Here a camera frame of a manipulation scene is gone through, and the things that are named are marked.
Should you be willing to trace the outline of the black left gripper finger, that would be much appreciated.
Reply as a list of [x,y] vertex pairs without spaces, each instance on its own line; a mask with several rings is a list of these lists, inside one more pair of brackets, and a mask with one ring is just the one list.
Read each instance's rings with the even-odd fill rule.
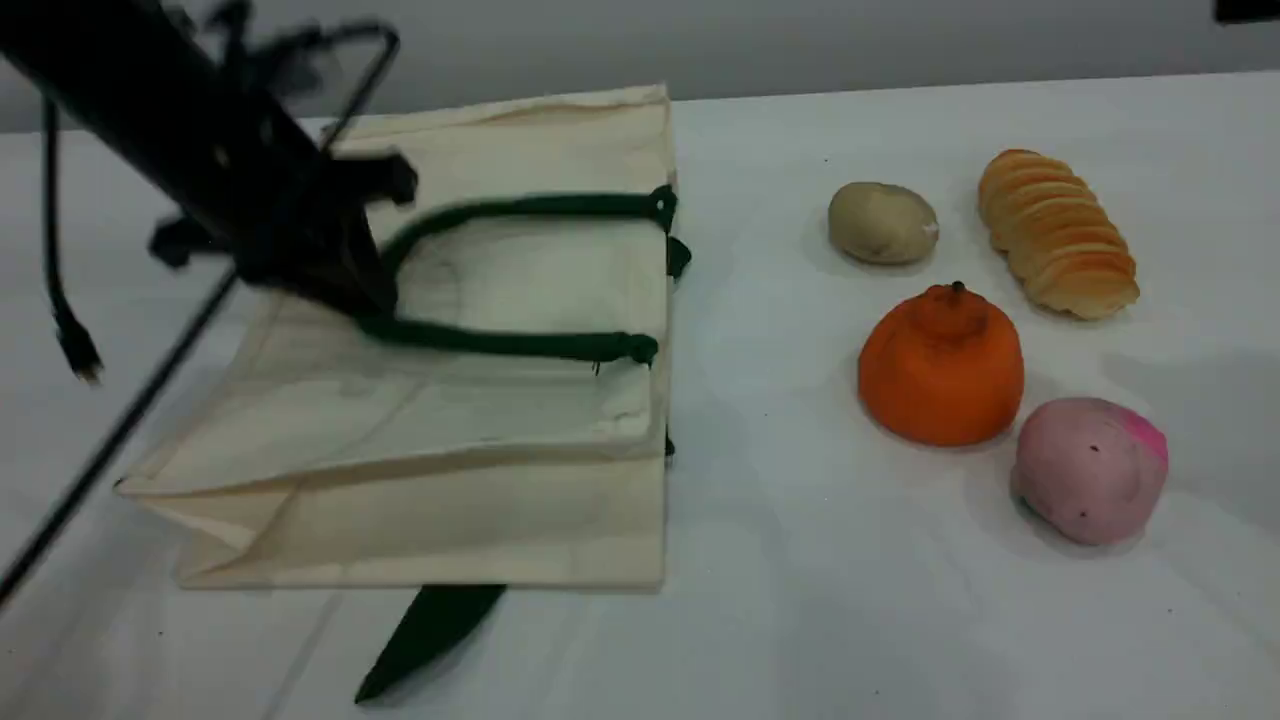
[[338,246],[338,307],[349,316],[388,315],[398,288],[369,225],[343,225]]

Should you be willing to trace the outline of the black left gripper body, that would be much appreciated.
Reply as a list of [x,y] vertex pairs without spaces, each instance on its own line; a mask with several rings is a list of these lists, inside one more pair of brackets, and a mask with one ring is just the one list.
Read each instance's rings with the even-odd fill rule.
[[248,284],[340,301],[343,225],[369,225],[366,208],[415,199],[419,177],[397,151],[334,155],[297,127],[279,138],[221,143],[209,131],[148,138],[148,178],[180,208],[148,243],[165,266],[198,255],[228,256]]

